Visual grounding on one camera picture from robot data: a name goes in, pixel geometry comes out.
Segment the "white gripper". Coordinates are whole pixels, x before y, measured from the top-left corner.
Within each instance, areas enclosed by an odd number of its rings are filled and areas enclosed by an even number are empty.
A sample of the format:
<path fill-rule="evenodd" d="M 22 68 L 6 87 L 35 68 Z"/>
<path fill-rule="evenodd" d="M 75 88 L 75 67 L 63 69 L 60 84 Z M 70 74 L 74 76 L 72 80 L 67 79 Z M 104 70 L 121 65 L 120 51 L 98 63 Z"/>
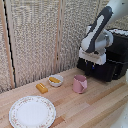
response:
<path fill-rule="evenodd" d="M 92 53 L 86 53 L 83 49 L 79 50 L 79 57 L 84 59 L 85 61 L 93 62 L 91 66 L 91 71 L 95 71 L 95 64 L 103 65 L 106 62 L 106 50 L 101 49 Z M 89 76 L 89 62 L 86 62 L 85 75 Z"/>

